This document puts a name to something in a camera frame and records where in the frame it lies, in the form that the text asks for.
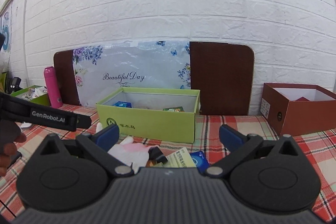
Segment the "person's left hand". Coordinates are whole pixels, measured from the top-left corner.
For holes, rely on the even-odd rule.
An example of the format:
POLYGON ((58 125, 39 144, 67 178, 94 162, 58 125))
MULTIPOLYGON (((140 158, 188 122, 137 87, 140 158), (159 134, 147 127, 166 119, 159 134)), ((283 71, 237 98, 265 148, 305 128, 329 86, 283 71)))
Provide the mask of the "person's left hand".
POLYGON ((11 157, 18 150, 15 143, 24 143, 26 136, 20 127, 12 121, 1 120, 1 176, 5 176, 11 163, 11 157))

